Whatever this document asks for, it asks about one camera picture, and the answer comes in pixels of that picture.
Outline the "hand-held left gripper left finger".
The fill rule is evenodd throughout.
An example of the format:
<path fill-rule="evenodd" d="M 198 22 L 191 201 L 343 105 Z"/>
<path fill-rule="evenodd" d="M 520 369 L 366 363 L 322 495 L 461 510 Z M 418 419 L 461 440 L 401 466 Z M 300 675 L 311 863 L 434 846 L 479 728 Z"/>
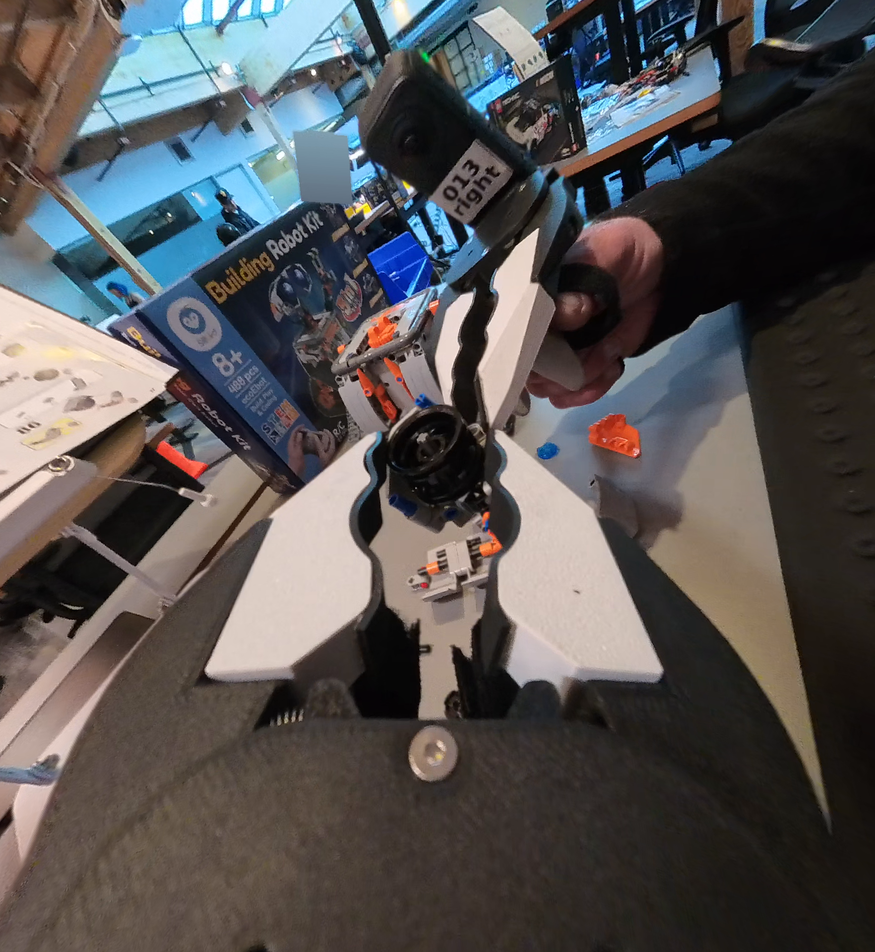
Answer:
<path fill-rule="evenodd" d="M 375 593 L 359 514 L 376 500 L 378 449 L 381 435 L 361 438 L 269 517 L 206 662 L 210 680 L 359 676 L 356 627 Z"/>

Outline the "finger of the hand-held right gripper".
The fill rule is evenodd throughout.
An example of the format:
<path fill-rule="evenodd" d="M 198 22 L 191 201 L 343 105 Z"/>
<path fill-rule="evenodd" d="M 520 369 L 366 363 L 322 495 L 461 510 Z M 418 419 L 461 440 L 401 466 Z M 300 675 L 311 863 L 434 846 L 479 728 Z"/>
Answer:
<path fill-rule="evenodd" d="M 487 427 L 502 429 L 512 415 L 550 328 L 555 304 L 533 278 L 540 231 L 524 237 L 497 268 L 495 304 L 477 379 Z"/>
<path fill-rule="evenodd" d="M 441 326 L 436 332 L 434 367 L 443 401 L 455 409 L 459 402 L 454 398 L 454 366 L 461 350 L 460 331 L 473 304 L 475 292 L 457 295 L 453 301 L 442 303 L 438 309 Z"/>

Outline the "grey curved brick panel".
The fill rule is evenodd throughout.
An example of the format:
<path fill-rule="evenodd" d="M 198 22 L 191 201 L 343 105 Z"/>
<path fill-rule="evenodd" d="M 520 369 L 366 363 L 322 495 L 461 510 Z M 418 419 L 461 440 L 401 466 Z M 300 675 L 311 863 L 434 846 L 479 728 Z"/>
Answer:
<path fill-rule="evenodd" d="M 590 503 L 598 518 L 616 523 L 627 537 L 636 538 L 640 523 L 633 500 L 600 475 L 594 475 L 589 487 Z"/>

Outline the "black toy wheel hub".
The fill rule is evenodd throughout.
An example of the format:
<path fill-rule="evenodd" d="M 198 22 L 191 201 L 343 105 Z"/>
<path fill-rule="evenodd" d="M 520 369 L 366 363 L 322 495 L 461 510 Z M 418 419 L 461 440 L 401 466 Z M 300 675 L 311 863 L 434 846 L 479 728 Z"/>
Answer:
<path fill-rule="evenodd" d="M 419 504 L 408 521 L 433 533 L 465 526 L 484 512 L 487 437 L 449 406 L 417 409 L 387 440 L 387 501 L 399 493 Z"/>

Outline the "person's right forearm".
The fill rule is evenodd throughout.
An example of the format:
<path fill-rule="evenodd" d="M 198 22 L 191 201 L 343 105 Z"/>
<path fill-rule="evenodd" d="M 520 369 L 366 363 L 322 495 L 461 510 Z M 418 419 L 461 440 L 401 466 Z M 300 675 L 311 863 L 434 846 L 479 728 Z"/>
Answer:
<path fill-rule="evenodd" d="M 703 314 L 875 248 L 875 48 L 802 105 L 608 218 L 658 234 L 658 315 L 641 353 Z"/>

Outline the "person's right hand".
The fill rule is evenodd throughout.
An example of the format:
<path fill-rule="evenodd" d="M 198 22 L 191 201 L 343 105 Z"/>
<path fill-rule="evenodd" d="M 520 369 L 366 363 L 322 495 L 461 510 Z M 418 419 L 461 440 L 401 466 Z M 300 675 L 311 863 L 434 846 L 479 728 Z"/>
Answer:
<path fill-rule="evenodd" d="M 624 373 L 624 360 L 634 356 L 648 338 L 660 300 L 664 263 L 661 240 L 643 220 L 611 218 L 581 232 L 563 264 L 586 264 L 610 274 L 620 294 L 622 318 L 611 334 L 578 353 L 582 388 L 570 390 L 531 373 L 526 385 L 529 393 L 549 400 L 557 409 L 586 406 L 604 396 Z"/>

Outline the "tracked toy brick robot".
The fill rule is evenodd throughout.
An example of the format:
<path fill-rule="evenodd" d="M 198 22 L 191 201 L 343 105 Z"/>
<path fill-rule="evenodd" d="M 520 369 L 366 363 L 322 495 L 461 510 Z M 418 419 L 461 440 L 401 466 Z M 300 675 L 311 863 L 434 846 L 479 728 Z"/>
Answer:
<path fill-rule="evenodd" d="M 332 364 L 337 392 L 362 435 L 384 432 L 413 410 L 442 404 L 434 320 L 444 285 L 428 287 L 365 320 Z"/>

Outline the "blue plastic bin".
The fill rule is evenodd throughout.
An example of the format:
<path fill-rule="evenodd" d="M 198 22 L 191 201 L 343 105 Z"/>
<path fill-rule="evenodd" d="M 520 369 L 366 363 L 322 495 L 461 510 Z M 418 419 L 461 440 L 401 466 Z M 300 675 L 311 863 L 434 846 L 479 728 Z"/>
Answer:
<path fill-rule="evenodd" d="M 402 232 L 369 250 L 367 257 L 391 304 L 400 303 L 432 284 L 433 262 L 412 232 Z"/>

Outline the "black car kit box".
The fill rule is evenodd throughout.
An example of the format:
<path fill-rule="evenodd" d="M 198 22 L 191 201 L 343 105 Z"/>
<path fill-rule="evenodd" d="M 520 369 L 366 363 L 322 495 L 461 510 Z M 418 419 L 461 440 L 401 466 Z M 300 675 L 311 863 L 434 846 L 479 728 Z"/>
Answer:
<path fill-rule="evenodd" d="M 538 166 L 587 149 L 571 54 L 490 101 L 487 116 Z"/>

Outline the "orange brick piece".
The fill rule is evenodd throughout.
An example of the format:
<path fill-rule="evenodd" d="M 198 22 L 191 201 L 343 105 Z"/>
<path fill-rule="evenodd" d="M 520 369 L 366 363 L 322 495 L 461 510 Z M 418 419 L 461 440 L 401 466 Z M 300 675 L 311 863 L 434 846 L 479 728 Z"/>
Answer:
<path fill-rule="evenodd" d="M 592 446 L 606 449 L 631 459 L 642 455 L 638 429 L 627 421 L 623 413 L 608 414 L 588 427 L 588 441 Z"/>

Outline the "blue toy kit box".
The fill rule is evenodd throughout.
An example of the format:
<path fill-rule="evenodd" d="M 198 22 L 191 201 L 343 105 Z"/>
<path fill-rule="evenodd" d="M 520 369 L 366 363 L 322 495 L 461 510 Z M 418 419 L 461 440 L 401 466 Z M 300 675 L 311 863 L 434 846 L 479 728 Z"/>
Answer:
<path fill-rule="evenodd" d="M 388 303 L 344 208 L 299 202 L 109 332 L 172 365 L 175 398 L 263 482 L 294 492 L 348 437 L 333 363 Z"/>

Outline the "brown wooden table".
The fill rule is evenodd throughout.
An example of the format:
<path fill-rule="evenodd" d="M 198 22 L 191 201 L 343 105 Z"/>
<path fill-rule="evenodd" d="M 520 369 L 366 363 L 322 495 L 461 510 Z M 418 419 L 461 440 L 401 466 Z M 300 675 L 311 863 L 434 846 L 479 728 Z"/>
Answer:
<path fill-rule="evenodd" d="M 589 218 L 607 210 L 606 180 L 618 173 L 623 198 L 645 188 L 654 149 L 675 146 L 677 134 L 717 122 L 723 81 L 730 75 L 727 32 L 736 21 L 703 30 L 671 55 L 672 66 L 646 68 L 610 91 L 602 90 L 583 112 L 585 148 L 555 167 L 577 191 Z"/>

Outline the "black dimpled mat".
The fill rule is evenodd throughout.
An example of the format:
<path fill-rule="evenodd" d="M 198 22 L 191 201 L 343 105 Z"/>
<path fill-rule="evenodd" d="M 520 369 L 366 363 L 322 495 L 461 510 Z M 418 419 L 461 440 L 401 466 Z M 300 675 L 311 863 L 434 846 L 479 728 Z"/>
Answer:
<path fill-rule="evenodd" d="M 875 934 L 875 250 L 743 304 L 741 337 L 830 824 Z"/>

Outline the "open instruction booklet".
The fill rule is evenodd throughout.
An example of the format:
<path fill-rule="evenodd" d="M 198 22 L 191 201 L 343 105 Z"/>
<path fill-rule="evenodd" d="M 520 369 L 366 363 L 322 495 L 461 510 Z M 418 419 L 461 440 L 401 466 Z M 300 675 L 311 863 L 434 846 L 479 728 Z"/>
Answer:
<path fill-rule="evenodd" d="M 141 410 L 175 371 L 0 285 L 0 497 Z"/>

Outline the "black mesh office chair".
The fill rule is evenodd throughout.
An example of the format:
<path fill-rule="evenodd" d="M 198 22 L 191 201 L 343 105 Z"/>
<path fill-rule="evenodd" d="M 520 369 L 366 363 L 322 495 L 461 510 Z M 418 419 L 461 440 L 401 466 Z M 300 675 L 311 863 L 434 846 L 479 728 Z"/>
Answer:
<path fill-rule="evenodd" d="M 803 103 L 875 43 L 875 1 L 767 2 L 765 36 L 722 84 L 717 138 L 731 141 Z"/>

